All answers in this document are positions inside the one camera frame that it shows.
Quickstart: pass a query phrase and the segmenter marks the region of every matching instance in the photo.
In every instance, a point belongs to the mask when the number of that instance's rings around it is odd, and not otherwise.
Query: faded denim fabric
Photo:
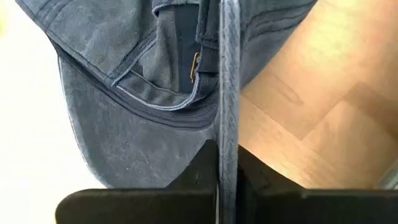
[[[76,141],[106,186],[165,187],[217,139],[219,1],[16,1],[58,53]],[[241,0],[241,88],[314,4]]]

